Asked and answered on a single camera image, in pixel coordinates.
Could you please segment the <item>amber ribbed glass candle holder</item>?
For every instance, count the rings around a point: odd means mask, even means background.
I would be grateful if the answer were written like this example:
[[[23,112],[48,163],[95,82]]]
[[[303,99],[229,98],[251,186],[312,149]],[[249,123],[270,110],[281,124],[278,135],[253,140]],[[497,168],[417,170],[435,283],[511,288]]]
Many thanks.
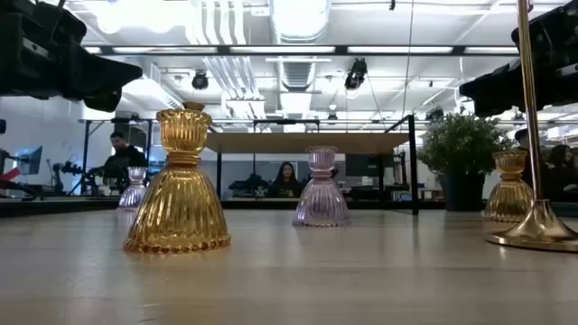
[[[156,114],[166,165],[151,180],[124,241],[126,251],[184,254],[229,246],[227,221],[199,167],[210,115],[189,109]]]
[[[530,208],[533,190],[522,180],[527,152],[512,149],[492,155],[500,180],[493,188],[483,217],[490,222],[518,223]]]

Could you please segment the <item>tallest brass candlestick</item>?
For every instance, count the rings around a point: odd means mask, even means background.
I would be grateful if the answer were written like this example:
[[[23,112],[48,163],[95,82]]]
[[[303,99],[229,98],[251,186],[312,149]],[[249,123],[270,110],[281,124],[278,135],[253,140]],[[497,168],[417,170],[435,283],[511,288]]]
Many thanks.
[[[551,208],[550,201],[544,198],[542,191],[542,161],[539,152],[534,65],[528,19],[530,0],[516,1],[518,50],[527,114],[533,197],[526,216],[522,221],[508,230],[487,235],[486,240],[500,246],[578,253],[578,233],[566,226],[556,216]]]

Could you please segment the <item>pink ribbed glass candle holder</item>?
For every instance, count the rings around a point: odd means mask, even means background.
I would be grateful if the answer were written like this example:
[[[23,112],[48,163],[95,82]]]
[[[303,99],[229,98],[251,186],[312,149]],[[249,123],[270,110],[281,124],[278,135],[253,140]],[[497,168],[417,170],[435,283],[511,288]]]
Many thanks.
[[[310,146],[308,165],[312,177],[297,204],[293,225],[297,227],[341,227],[349,222],[347,203],[334,180],[333,146]]]
[[[145,196],[146,167],[130,166],[127,168],[128,186],[123,191],[118,207],[121,209],[137,209]]]

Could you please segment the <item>dark computer monitor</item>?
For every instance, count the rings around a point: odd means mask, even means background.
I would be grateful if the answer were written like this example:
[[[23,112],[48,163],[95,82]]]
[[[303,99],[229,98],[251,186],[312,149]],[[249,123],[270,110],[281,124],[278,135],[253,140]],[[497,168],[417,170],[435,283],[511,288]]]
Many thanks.
[[[383,159],[379,155],[356,153],[345,155],[345,174],[348,177],[377,177],[382,166]]]

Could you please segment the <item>silver ventilation duct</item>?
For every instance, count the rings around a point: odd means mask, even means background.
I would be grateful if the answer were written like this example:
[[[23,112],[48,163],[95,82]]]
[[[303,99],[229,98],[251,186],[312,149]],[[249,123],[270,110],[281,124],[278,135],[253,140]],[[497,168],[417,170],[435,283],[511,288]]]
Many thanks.
[[[326,34],[331,0],[268,0],[270,20],[280,43],[318,43]]]

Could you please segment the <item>wooden shelf black metal legs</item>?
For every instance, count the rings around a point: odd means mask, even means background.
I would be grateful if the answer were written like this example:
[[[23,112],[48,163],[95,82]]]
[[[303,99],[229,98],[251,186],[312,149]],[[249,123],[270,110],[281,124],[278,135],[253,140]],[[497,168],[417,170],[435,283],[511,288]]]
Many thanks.
[[[304,153],[310,146],[333,146],[343,153],[383,154],[401,144],[410,147],[410,190],[412,195],[410,209],[414,215],[419,213],[417,189],[415,117],[404,116],[383,133],[209,133],[207,148],[218,156],[217,165],[221,165],[224,153]]]

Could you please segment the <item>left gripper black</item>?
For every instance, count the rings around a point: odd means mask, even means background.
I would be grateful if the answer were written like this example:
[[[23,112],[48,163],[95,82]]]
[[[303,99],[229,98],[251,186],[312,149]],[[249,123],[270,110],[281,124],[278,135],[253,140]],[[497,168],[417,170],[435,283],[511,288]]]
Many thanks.
[[[84,97],[88,108],[112,113],[122,87],[140,79],[143,70],[80,46],[86,25],[65,2],[0,0],[0,97],[71,94]]]

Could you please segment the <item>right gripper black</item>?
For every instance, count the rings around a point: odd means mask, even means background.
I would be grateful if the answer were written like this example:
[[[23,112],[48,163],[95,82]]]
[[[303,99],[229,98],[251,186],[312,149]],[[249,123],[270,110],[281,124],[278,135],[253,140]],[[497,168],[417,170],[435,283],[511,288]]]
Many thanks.
[[[578,2],[568,2],[529,21],[536,105],[578,103]],[[513,60],[459,86],[476,117],[519,106],[519,61]]]

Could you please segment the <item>green potted plant black pot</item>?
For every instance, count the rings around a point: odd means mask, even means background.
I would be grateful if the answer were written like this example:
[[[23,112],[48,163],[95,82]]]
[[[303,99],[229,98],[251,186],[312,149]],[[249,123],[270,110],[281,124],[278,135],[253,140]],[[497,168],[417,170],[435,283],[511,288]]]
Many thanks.
[[[446,210],[473,212],[481,210],[486,176],[496,168],[492,155],[513,145],[497,119],[451,113],[429,124],[417,157],[437,176]]]

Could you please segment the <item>black aluminium table frame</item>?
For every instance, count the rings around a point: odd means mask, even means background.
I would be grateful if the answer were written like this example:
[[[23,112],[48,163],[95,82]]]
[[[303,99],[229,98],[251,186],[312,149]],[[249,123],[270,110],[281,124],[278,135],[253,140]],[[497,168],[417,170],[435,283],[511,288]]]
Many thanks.
[[[295,210],[294,200],[227,200],[222,201],[223,209],[290,209]],[[87,212],[91,210],[111,210],[118,207],[114,199],[98,200],[0,200],[0,218],[57,213]],[[348,209],[382,209],[412,211],[412,201],[355,201],[348,202]]]

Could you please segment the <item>ceiling vent grille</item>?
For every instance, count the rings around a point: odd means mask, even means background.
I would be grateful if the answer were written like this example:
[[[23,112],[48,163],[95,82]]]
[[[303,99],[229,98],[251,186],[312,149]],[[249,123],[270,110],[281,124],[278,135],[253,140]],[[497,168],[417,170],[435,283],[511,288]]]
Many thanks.
[[[315,65],[310,62],[284,62],[282,84],[288,91],[306,91],[312,84]]]

